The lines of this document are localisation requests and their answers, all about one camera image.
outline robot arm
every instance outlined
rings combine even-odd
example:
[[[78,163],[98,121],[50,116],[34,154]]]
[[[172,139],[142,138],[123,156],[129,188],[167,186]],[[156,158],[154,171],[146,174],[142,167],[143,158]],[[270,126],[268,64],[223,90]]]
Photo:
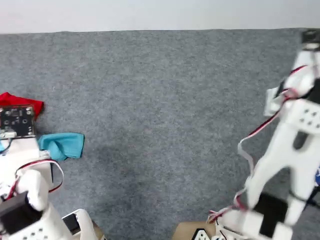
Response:
[[[98,240],[85,210],[62,219],[48,201],[49,192],[56,189],[51,176],[51,163],[56,162],[40,151],[33,125],[24,129],[30,112],[32,106],[0,107],[0,141],[5,149],[0,152],[0,240]]]
[[[218,228],[228,226],[223,232],[229,236],[237,232],[255,240],[290,240],[292,226],[313,192],[320,166],[320,31],[306,31],[303,39],[303,50],[290,76],[267,91],[264,114],[273,116],[280,111],[280,120],[265,154],[246,181],[248,209],[229,211],[219,218]],[[284,102],[281,93],[286,89],[294,90],[296,99]],[[287,201],[263,193],[265,184],[283,168],[291,171]]]

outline cardboard box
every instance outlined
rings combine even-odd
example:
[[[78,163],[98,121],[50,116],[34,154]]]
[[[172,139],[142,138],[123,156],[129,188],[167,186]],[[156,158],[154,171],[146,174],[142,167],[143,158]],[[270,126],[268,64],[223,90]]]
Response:
[[[216,225],[205,221],[185,221],[178,224],[171,240],[192,240],[197,229],[205,229],[209,238],[216,235]]]

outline blue cloth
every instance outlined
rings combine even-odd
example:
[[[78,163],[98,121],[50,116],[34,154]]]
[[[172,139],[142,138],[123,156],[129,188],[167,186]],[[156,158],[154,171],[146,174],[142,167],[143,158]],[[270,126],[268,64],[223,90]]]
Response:
[[[40,150],[47,150],[53,160],[78,159],[82,155],[85,136],[81,133],[64,132],[43,135],[39,138]]]

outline floor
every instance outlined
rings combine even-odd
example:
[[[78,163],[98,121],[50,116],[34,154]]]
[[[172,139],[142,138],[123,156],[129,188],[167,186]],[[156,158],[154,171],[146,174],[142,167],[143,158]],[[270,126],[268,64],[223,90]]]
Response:
[[[265,91],[286,76],[301,29],[0,35],[3,92],[42,100],[39,135],[85,134],[50,199],[86,209],[109,240],[170,239],[232,202],[248,175],[238,141],[262,121]],[[256,157],[275,124],[244,146]],[[282,172],[266,190],[285,197]],[[317,239],[309,207],[294,240]]]

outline white plastic part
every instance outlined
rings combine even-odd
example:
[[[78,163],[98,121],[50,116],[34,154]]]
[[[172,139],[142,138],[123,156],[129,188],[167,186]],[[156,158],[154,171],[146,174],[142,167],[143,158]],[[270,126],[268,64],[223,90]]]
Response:
[[[3,240],[72,240],[72,235],[52,204],[43,212],[41,219]]]
[[[49,186],[37,170],[27,170],[19,179],[16,191],[27,191],[29,204],[37,211],[44,210],[48,205]]]
[[[6,148],[9,141],[1,140],[1,144]],[[3,183],[3,186],[12,185],[15,181],[15,172],[20,166],[36,160],[49,158],[50,154],[48,151],[40,151],[36,138],[14,139],[5,155],[0,155],[0,183]],[[42,174],[49,188],[53,187],[51,166],[49,163],[33,166],[32,169]],[[4,188],[0,188],[0,195],[6,194],[7,192],[4,192],[5,190]]]
[[[313,54],[312,51],[299,51],[297,53],[296,59],[294,61],[293,69],[296,69],[296,68],[303,66],[303,65],[311,65],[312,66],[314,64],[314,61],[313,61],[311,54]],[[315,53],[315,58],[316,58],[317,63],[320,64],[320,53],[319,52]]]
[[[223,216],[219,217],[215,222],[215,232],[220,238],[227,240],[245,240],[248,236],[241,231],[240,223],[243,221],[243,212],[240,210],[227,211]]]
[[[68,215],[64,216],[63,218],[71,214],[75,214],[76,220],[80,227],[80,232],[77,232],[75,235],[73,235],[73,237],[76,237],[77,239],[80,239],[80,240],[100,240],[97,238],[92,219],[86,210],[81,208],[77,209],[69,213]]]
[[[266,91],[264,116],[271,117],[280,109],[283,102],[283,96],[274,98],[277,91],[278,87],[270,88]]]
[[[255,240],[269,240],[270,238],[260,234],[260,228],[264,216],[256,211],[243,211],[242,221],[239,222],[240,231],[247,236],[247,238],[239,239],[255,239]],[[292,228],[281,222],[275,226],[272,240],[290,240],[292,238]]]
[[[205,230],[199,230],[192,240],[210,240]]]
[[[297,72],[291,74],[284,82],[284,89],[294,89],[295,93],[297,93],[297,97],[302,97],[309,92],[309,90],[314,85],[315,74],[313,70],[313,66],[308,65]],[[272,116],[274,115],[282,106],[284,101],[284,96],[276,96],[279,87],[270,88],[266,91],[266,99],[265,99],[265,107],[264,107],[264,115]]]
[[[291,74],[284,82],[283,88],[292,88],[298,97],[304,96],[314,85],[315,72],[313,65],[308,65]]]
[[[6,131],[0,134],[0,138],[13,139],[17,136],[15,131]]]

